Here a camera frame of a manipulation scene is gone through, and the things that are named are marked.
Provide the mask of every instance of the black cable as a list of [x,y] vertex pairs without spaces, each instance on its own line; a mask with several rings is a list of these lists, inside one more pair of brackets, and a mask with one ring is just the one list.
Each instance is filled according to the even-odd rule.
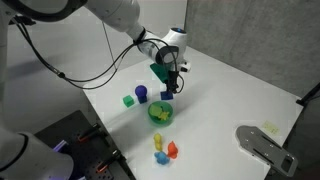
[[112,50],[111,50],[111,45],[110,45],[107,29],[106,29],[106,26],[104,25],[104,22],[101,21],[101,23],[102,23],[102,26],[103,26],[104,34],[105,34],[107,42],[108,42],[108,47],[109,47],[109,51],[110,51],[110,54],[111,54],[111,58],[112,58],[112,61],[114,62],[114,57],[113,57],[113,53],[112,53]]
[[50,65],[49,63],[47,63],[42,56],[40,55],[40,53],[37,51],[37,49],[34,47],[33,42],[30,38],[30,35],[27,31],[27,28],[25,27],[25,25],[23,23],[21,23],[21,26],[19,24],[16,24],[17,27],[19,28],[20,32],[22,33],[22,35],[25,37],[25,39],[27,40],[27,42],[29,43],[29,45],[31,46],[32,50],[34,51],[35,55],[37,56],[37,58],[40,60],[40,62],[46,66],[50,71],[52,71],[55,74],[59,74],[60,71],[58,71],[56,68],[54,68],[52,65]]
[[[96,76],[96,77],[94,77],[94,78],[91,78],[91,79],[87,79],[87,80],[76,80],[76,79],[67,78],[63,72],[60,72],[58,69],[56,69],[55,67],[53,67],[52,65],[50,65],[50,64],[49,64],[46,60],[44,60],[44,58],[40,55],[40,53],[39,53],[39,52],[37,51],[37,49],[34,47],[34,44],[33,44],[32,40],[31,40],[31,38],[30,38],[29,32],[28,32],[27,28],[25,27],[25,25],[24,25],[23,23],[21,23],[21,26],[22,26],[22,28],[21,28],[21,26],[19,25],[19,23],[17,23],[17,22],[15,22],[15,23],[16,23],[17,27],[19,28],[20,32],[22,33],[22,35],[24,36],[24,38],[26,39],[26,41],[27,41],[27,42],[29,43],[29,45],[31,46],[31,48],[32,48],[32,50],[34,51],[34,53],[35,53],[35,55],[37,56],[37,58],[40,60],[40,62],[41,62],[44,66],[46,66],[50,71],[52,71],[53,73],[57,74],[60,78],[66,80],[67,82],[69,82],[69,83],[72,84],[73,86],[78,87],[78,88],[80,88],[80,89],[88,89],[88,90],[90,90],[90,89],[97,89],[97,88],[102,87],[103,85],[107,84],[107,83],[114,77],[114,75],[117,73],[118,68],[119,68],[119,66],[120,66],[123,58],[125,57],[125,55],[126,55],[126,54],[131,50],[131,48],[134,47],[134,46],[138,46],[138,45],[140,45],[140,44],[143,43],[143,42],[149,42],[149,43],[152,43],[152,44],[158,49],[158,51],[160,51],[159,47],[158,47],[154,42],[152,42],[152,40],[153,40],[153,41],[162,42],[162,43],[164,43],[164,44],[168,47],[168,49],[169,49],[169,51],[170,51],[170,53],[171,53],[171,55],[172,55],[172,57],[173,57],[173,59],[174,59],[175,70],[176,70],[176,71],[178,70],[178,68],[177,68],[177,57],[174,55],[173,51],[170,49],[170,46],[169,46],[165,41],[163,41],[163,40],[161,40],[161,39],[156,39],[156,38],[144,39],[144,40],[141,40],[141,41],[140,41],[139,43],[137,43],[137,44],[131,44],[131,45],[128,46],[124,51],[122,51],[122,53],[117,57],[116,60],[114,60],[113,54],[112,54],[112,51],[111,51],[111,48],[110,48],[110,42],[109,42],[109,39],[108,39],[108,36],[107,36],[107,33],[106,33],[106,28],[105,28],[105,26],[104,26],[104,24],[103,24],[103,28],[104,28],[104,31],[105,31],[105,34],[106,34],[106,38],[107,38],[107,41],[108,41],[108,45],[109,45],[109,50],[110,50],[110,53],[111,53],[111,56],[112,56],[112,60],[113,60],[112,65],[111,65],[106,71],[104,71],[104,72],[101,73],[100,75],[98,75],[98,76]],[[166,63],[164,62],[164,57],[162,56],[161,53],[160,53],[160,56],[161,56],[161,59],[162,59],[162,62],[163,62],[163,64],[164,64],[164,66],[165,66],[164,68],[166,68]],[[121,57],[121,62],[119,63],[118,68],[117,68],[115,64],[116,64],[116,62],[120,59],[120,57]],[[103,83],[103,84],[101,84],[101,85],[99,85],[99,86],[96,86],[96,87],[93,87],[93,88],[83,88],[83,87],[78,86],[78,85],[76,85],[76,84],[74,83],[74,82],[89,82],[89,81],[96,80],[96,79],[100,78],[101,76],[103,76],[104,74],[106,74],[106,73],[112,68],[112,66],[115,67],[114,73],[111,75],[111,77],[110,77],[105,83]],[[181,78],[181,80],[182,80],[182,82],[183,82],[183,85],[182,85],[181,90],[180,90],[178,93],[180,93],[180,92],[182,91],[183,86],[184,86],[184,79],[183,79],[180,75],[179,75],[179,77]]]
[[183,88],[184,88],[184,79],[183,79],[183,77],[182,77],[180,74],[179,74],[179,77],[180,77],[180,79],[182,80],[182,86],[181,86],[181,88],[180,88],[180,91],[177,92],[178,94],[180,94],[180,93],[182,92]]
[[101,76],[105,75],[111,68],[112,66],[114,66],[114,64],[116,62],[118,62],[119,58],[128,50],[128,49],[131,49],[132,47],[134,47],[133,44],[131,44],[129,47],[127,47],[124,51],[122,51],[122,53],[117,57],[117,59],[111,64],[111,66],[109,66],[109,68],[107,70],[105,70],[103,73],[101,73],[100,75],[94,77],[94,78],[91,78],[91,79],[87,79],[87,80],[76,80],[76,79],[70,79],[70,78],[67,78],[65,77],[66,80],[68,81],[72,81],[72,82],[90,82],[90,81],[93,81],[93,80],[96,80],[98,78],[100,78]]
[[320,95],[318,95],[318,96],[316,96],[316,97],[311,98],[311,99],[308,101],[308,103],[309,103],[310,101],[313,101],[313,100],[318,99],[318,98],[320,98]]
[[[129,47],[130,47],[129,49],[126,48],[126,50],[122,52],[122,53],[124,53],[124,56],[131,50],[131,48],[132,48],[133,46],[130,45]],[[122,53],[117,57],[117,59],[116,59],[115,62],[117,62],[117,61],[119,60],[119,58],[121,57]],[[74,82],[72,82],[72,81],[69,81],[69,80],[67,80],[67,79],[65,79],[65,80],[66,80],[67,82],[69,82],[71,85],[73,85],[73,86],[75,86],[75,87],[77,87],[77,88],[79,88],[79,89],[93,90],[93,89],[100,88],[100,87],[106,85],[107,83],[109,83],[109,82],[112,80],[112,78],[114,77],[114,75],[118,72],[118,68],[119,68],[119,66],[120,66],[120,64],[121,64],[121,62],[122,62],[123,57],[121,58],[121,61],[120,61],[119,65],[118,65],[118,67],[117,67],[116,70],[113,72],[113,74],[111,75],[111,77],[110,77],[106,82],[102,83],[101,85],[98,85],[98,86],[95,86],[95,87],[91,87],[91,88],[84,88],[84,87],[81,87],[81,86],[76,85],[76,84],[75,84]]]

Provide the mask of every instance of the small toy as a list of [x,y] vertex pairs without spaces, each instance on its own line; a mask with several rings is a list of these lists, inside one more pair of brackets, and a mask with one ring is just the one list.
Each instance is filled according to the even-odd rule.
[[135,93],[138,97],[138,100],[139,100],[139,103],[142,104],[142,103],[145,103],[147,102],[147,93],[148,93],[148,90],[145,86],[137,86],[136,89],[135,89]]
[[124,103],[127,107],[130,107],[130,106],[132,106],[132,105],[134,104],[134,100],[133,100],[133,98],[132,98],[130,95],[128,95],[128,96],[126,96],[126,97],[123,98],[123,103]]
[[159,133],[155,134],[154,137],[154,146],[158,151],[162,151],[162,137]]
[[166,121],[169,118],[170,112],[162,112],[158,118],[162,121]]
[[157,158],[157,162],[162,165],[165,165],[170,161],[170,158],[168,158],[164,152],[156,152],[154,153],[154,156]]
[[168,157],[175,159],[178,156],[178,148],[173,141],[168,145]]
[[154,104],[151,104],[150,106],[150,109],[149,109],[149,113],[152,115],[152,116],[160,116],[161,113],[162,113],[162,108],[157,106],[157,105],[154,105]]
[[169,92],[169,91],[162,91],[160,92],[160,95],[161,95],[161,100],[171,100],[173,99],[173,94],[172,92]]

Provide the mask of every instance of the blue block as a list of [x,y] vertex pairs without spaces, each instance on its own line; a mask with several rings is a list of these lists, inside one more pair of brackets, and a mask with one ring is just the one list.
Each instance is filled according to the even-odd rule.
[[163,92],[160,92],[160,95],[161,95],[161,100],[171,100],[173,99],[173,94],[172,92],[168,92],[168,91],[163,91]]

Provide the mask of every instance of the purple object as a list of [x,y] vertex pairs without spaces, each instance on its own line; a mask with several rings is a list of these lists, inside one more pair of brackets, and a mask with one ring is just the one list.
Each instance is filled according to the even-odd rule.
[[148,93],[148,90],[145,86],[137,86],[136,87],[136,90],[135,90],[135,93],[138,97],[138,100],[139,100],[139,103],[142,104],[142,103],[145,103],[147,102],[147,93]]

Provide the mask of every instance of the green block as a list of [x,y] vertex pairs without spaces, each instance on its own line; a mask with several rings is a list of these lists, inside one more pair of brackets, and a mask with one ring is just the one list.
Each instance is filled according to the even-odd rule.
[[160,66],[158,64],[151,64],[151,70],[157,75],[162,83],[168,80],[168,73],[165,70],[164,66]]
[[160,116],[162,113],[162,108],[156,105],[151,105],[149,108],[149,114],[151,114],[152,116]]
[[126,96],[126,97],[123,98],[123,103],[124,103],[127,107],[130,107],[130,106],[132,106],[132,105],[134,104],[134,100],[133,100],[133,98],[132,98],[130,95],[128,95],[128,96]]

